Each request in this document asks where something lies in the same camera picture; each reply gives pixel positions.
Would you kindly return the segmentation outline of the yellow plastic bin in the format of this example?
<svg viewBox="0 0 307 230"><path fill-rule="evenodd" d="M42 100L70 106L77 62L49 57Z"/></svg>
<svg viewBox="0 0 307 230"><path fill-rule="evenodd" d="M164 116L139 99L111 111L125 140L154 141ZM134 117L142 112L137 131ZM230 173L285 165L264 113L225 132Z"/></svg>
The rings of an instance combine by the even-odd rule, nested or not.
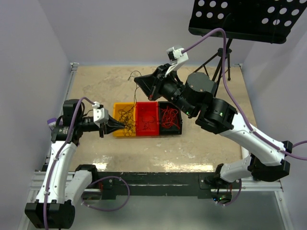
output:
<svg viewBox="0 0 307 230"><path fill-rule="evenodd" d="M113 133L117 138L129 138L136 136L135 128L135 106L136 103L114 103L113 117L126 125L125 129Z"/></svg>

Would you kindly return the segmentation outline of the red plastic bin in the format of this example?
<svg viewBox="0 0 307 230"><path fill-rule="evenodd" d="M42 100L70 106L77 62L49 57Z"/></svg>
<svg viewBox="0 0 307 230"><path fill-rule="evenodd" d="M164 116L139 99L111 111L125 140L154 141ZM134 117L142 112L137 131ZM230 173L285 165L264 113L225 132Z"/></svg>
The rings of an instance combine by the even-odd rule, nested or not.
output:
<svg viewBox="0 0 307 230"><path fill-rule="evenodd" d="M158 102L137 102L135 115L137 137L159 135Z"/></svg>

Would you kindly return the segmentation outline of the black plastic bin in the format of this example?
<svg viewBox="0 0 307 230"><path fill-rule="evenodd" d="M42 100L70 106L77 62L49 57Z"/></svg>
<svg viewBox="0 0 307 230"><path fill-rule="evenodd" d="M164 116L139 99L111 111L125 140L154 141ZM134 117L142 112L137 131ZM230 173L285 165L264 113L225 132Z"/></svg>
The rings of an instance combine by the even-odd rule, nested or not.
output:
<svg viewBox="0 0 307 230"><path fill-rule="evenodd" d="M181 111L170 102L158 102L159 135L181 135L182 116Z"/></svg>

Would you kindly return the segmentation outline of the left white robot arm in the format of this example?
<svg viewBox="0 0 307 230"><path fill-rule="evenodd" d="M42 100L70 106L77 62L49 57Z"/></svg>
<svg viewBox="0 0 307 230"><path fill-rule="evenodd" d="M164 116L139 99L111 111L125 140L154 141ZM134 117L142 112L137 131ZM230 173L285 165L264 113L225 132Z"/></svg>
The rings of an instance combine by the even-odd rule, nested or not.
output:
<svg viewBox="0 0 307 230"><path fill-rule="evenodd" d="M98 132L103 138L125 125L109 115L99 102L89 103L92 116L85 116L83 101L88 98L66 100L63 114L51 131L51 152L45 178L33 202L25 206L25 214L37 229L69 229L75 218L76 203L84 190L99 184L97 168L81 165L67 182L71 160L80 138L85 132Z"/></svg>

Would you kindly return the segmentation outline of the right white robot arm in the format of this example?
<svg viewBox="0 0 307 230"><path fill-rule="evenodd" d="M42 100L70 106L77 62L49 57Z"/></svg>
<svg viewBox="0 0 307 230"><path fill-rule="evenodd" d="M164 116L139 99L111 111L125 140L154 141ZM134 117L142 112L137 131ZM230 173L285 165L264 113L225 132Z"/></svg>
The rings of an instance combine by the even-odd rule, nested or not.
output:
<svg viewBox="0 0 307 230"><path fill-rule="evenodd" d="M150 101L165 98L189 118L196 118L196 125L202 129L226 137L250 152L240 161L219 164L207 180L209 183L225 188L251 176L274 182L289 175L290 163L285 155L292 152L291 142L273 140L255 127L249 129L241 113L214 96L217 84L205 73L189 74L183 83L176 71L167 74L169 67L161 65L152 74L134 78L134 82Z"/></svg>

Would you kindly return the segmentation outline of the purple box with metal insert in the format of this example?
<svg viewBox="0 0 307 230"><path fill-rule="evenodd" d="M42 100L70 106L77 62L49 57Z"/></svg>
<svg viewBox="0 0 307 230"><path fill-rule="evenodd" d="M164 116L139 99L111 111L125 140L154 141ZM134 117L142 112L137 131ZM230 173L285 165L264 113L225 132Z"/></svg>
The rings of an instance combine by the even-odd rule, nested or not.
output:
<svg viewBox="0 0 307 230"><path fill-rule="evenodd" d="M49 120L47 120L47 124L50 128L50 130L53 130L56 126L60 126L63 124L62 122L62 117L58 117L58 118L51 118Z"/></svg>

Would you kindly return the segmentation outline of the white cylinder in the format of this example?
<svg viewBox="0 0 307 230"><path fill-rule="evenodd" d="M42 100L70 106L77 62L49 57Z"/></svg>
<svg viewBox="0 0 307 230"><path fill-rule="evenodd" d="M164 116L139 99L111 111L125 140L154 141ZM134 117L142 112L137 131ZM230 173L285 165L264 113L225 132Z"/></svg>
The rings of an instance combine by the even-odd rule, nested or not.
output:
<svg viewBox="0 0 307 230"><path fill-rule="evenodd" d="M250 157L250 152L244 147L241 147L241 154L242 154L242 159Z"/></svg>

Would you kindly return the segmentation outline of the black music stand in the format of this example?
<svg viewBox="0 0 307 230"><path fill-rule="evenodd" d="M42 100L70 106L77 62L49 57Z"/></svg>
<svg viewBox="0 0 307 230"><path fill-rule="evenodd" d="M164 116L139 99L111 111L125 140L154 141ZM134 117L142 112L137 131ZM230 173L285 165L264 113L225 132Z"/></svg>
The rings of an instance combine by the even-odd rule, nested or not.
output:
<svg viewBox="0 0 307 230"><path fill-rule="evenodd" d="M189 32L202 37L226 36L254 41L243 64L243 76L252 100L271 90L278 75L290 63L287 54L307 34L305 0L209 0L195 1Z"/></svg>

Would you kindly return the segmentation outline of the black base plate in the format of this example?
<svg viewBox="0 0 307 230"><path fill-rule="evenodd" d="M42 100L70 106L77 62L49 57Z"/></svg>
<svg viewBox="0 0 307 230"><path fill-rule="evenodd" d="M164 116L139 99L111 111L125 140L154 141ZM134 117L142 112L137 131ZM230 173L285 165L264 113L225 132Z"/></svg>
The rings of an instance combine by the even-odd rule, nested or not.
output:
<svg viewBox="0 0 307 230"><path fill-rule="evenodd" d="M128 184L131 196L194 196L210 199L215 187L206 180L212 175L212 172L98 172L95 179L120 177ZM114 200L117 196L126 196L128 190L122 181L110 178L89 185L84 194L85 197L97 194L103 200Z"/></svg>

